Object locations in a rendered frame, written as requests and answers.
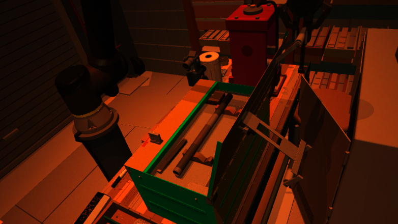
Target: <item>red machine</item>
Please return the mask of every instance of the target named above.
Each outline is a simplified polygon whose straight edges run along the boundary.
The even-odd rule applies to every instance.
[[[267,68],[267,45],[275,45],[275,10],[242,5],[225,20],[230,31],[233,83],[256,86]]]

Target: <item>open box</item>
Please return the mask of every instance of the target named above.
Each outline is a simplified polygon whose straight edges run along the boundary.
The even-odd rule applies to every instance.
[[[250,187],[250,181],[268,143],[257,134],[247,135],[239,128],[240,123],[243,114],[250,112],[269,125],[270,89],[273,90],[273,78],[277,70],[278,66],[269,67],[255,88],[201,79],[174,107],[155,130],[160,134],[163,142],[160,144],[143,143],[125,163],[131,179],[150,211],[178,224],[232,223],[234,221],[238,207],[244,200],[246,190]],[[195,172],[201,171],[199,175],[204,177],[198,176],[198,178],[201,178],[202,185],[197,183],[189,185],[187,180],[181,180],[172,174],[176,164],[174,160],[182,157],[180,155],[182,150],[179,152],[180,157],[177,155],[167,169],[161,174],[157,173],[159,163],[167,156],[168,151],[172,150],[182,138],[188,137],[192,127],[200,123],[203,112],[212,111],[211,107],[205,104],[214,91],[232,93],[238,98],[246,96],[247,101],[243,105],[242,112],[234,117],[232,122],[227,122],[229,126],[225,124],[213,127],[207,141],[218,138],[216,142],[205,142],[199,148],[198,152],[207,144],[215,148],[213,148],[213,165],[206,167],[206,165],[191,161],[186,171],[182,173],[182,179],[184,176],[190,176],[192,180]],[[188,99],[193,98],[197,101],[188,102]],[[212,133],[217,131],[217,127],[225,127],[227,134],[223,132],[224,135],[212,136]],[[269,136],[268,129],[261,125],[259,131]],[[272,170],[272,168],[271,163],[267,169]]]

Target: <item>box lid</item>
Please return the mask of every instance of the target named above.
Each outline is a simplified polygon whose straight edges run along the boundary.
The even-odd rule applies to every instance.
[[[226,20],[225,26],[229,31],[267,31],[275,21],[274,7],[262,5],[263,11],[257,15],[245,15],[243,10],[248,5],[240,6]]]

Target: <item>white roll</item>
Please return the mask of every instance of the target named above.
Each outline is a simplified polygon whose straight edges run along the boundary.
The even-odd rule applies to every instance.
[[[205,76],[209,80],[222,81],[220,59],[217,52],[206,52],[199,56],[201,64],[206,66]]]

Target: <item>tiled floor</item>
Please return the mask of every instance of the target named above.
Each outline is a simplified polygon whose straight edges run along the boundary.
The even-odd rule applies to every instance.
[[[106,97],[104,101],[118,111],[119,127],[130,150],[134,152],[141,145],[142,136],[191,87],[185,76],[155,72],[144,73],[142,78],[137,79],[137,85],[132,82],[134,78],[119,83],[120,87],[125,86],[121,88],[123,93],[132,92],[130,95],[120,93],[114,98]],[[38,149],[13,173],[0,182],[0,191],[8,194],[0,197],[0,201],[5,199],[8,202],[0,203],[3,204],[0,205],[0,220],[4,224],[73,223],[93,196],[107,184],[106,178],[85,147],[74,141],[71,124]],[[13,190],[21,186],[24,187],[23,191]]]

